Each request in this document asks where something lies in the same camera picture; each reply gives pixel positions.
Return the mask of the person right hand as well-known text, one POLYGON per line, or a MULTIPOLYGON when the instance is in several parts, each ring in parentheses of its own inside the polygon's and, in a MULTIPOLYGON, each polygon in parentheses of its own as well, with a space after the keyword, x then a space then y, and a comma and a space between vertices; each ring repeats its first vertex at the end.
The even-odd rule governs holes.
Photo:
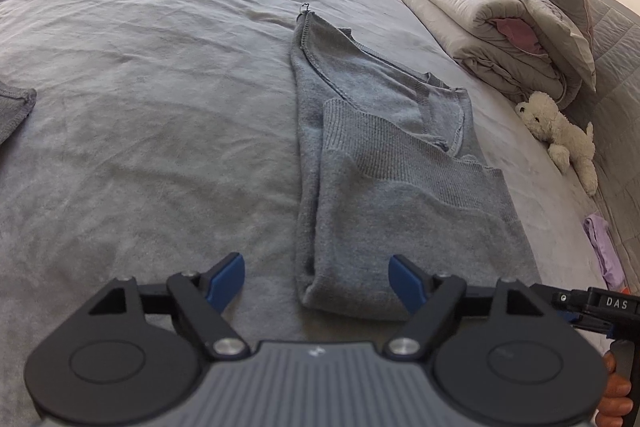
POLYGON ((631 412, 634 403, 628 397, 631 382, 616 371, 616 358, 611 351, 603 355, 608 370, 608 382, 597 407, 594 422, 597 427, 622 427, 624 418, 631 412))

